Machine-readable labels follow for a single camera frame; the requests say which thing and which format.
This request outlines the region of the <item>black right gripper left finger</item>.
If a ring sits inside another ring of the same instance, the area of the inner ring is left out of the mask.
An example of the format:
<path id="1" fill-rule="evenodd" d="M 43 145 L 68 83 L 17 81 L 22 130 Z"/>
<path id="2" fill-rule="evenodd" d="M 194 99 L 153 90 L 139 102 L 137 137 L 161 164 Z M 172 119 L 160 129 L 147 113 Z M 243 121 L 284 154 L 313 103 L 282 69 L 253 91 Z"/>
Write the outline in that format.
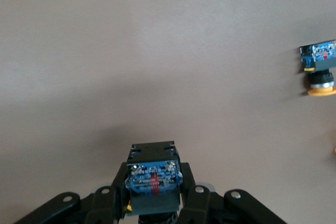
<path id="1" fill-rule="evenodd" d="M 122 163 L 113 182 L 81 198 L 77 193 L 61 193 L 16 223 L 118 223 L 125 215 L 127 165 Z"/>

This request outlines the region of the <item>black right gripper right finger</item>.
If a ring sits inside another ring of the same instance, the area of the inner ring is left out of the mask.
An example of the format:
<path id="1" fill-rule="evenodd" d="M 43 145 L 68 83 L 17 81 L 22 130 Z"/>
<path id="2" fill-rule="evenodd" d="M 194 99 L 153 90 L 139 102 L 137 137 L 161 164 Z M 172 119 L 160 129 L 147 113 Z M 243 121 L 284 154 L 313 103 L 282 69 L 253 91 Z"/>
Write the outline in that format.
<path id="1" fill-rule="evenodd" d="M 189 163 L 181 163 L 183 208 L 178 223 L 285 223 L 254 196 L 242 189 L 219 195 L 197 184 Z"/>

